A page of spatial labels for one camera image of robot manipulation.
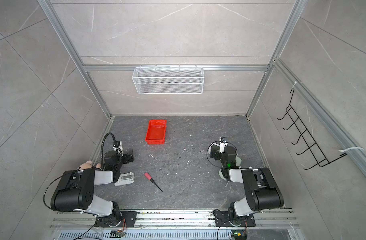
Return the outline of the red handled screwdriver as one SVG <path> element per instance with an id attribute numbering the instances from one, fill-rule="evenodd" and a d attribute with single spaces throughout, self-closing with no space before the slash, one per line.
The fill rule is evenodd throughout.
<path id="1" fill-rule="evenodd" d="M 162 193 L 163 193 L 163 190 L 157 185 L 157 183 L 155 182 L 155 180 L 152 178 L 152 176 L 148 173 L 148 172 L 145 172 L 144 173 L 144 176 L 149 180 L 151 181 Z"/>

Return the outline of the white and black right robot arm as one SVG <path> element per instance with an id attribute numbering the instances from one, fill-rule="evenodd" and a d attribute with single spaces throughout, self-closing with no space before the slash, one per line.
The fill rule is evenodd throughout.
<path id="1" fill-rule="evenodd" d="M 206 158 L 221 163 L 219 176 L 222 180 L 244 186 L 245 197 L 232 202 L 225 214 L 214 210 L 217 219 L 225 218 L 221 226 L 247 226 L 253 214 L 284 206 L 283 195 L 270 169 L 242 168 L 242 159 L 238 157 L 238 150 L 233 144 L 223 139 L 211 143 Z"/>

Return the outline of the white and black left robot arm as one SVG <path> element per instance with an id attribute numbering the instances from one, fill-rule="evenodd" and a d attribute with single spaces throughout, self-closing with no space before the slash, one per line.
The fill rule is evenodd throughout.
<path id="1" fill-rule="evenodd" d="M 122 186 L 134 183 L 134 173 L 122 174 L 121 167 L 134 161 L 133 150 L 121 154 L 119 151 L 108 151 L 104 154 L 103 163 L 94 167 L 88 161 L 79 169 L 65 171 L 51 198 L 50 208 L 57 212 L 80 212 L 94 215 L 96 226 L 125 226 L 125 217 L 118 203 L 108 201 L 94 194 L 98 185 L 114 184 Z"/>

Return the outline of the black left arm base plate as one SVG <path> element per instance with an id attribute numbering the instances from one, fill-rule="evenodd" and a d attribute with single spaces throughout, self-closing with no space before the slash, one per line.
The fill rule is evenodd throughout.
<path id="1" fill-rule="evenodd" d="M 94 226 L 102 228 L 133 228 L 136 217 L 136 211 L 122 211 L 120 216 L 98 217 Z"/>

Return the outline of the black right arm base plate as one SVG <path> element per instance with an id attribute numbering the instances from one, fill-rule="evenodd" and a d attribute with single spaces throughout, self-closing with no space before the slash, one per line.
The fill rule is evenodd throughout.
<path id="1" fill-rule="evenodd" d="M 253 215 L 238 217 L 232 215 L 228 211 L 213 210 L 217 227 L 255 227 L 255 219 Z"/>

